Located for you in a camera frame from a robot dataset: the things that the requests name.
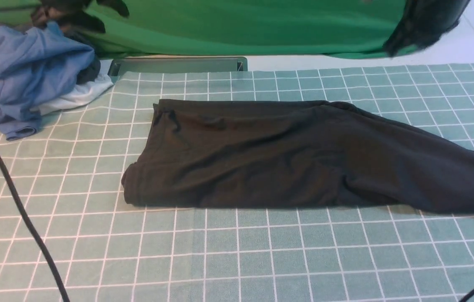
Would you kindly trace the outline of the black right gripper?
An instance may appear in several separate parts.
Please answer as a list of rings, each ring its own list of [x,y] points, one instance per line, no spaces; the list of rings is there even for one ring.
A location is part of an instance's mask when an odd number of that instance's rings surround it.
[[[469,0],[406,0],[403,16],[383,44],[389,57],[413,47],[425,50],[455,29]]]

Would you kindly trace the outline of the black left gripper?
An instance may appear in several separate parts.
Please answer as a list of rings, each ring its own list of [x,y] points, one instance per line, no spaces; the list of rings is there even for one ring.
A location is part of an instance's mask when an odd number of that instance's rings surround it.
[[[34,27],[45,28],[47,23],[54,21],[63,32],[83,30],[94,33],[105,33],[105,25],[101,19],[86,12],[91,0],[41,0],[31,13]]]

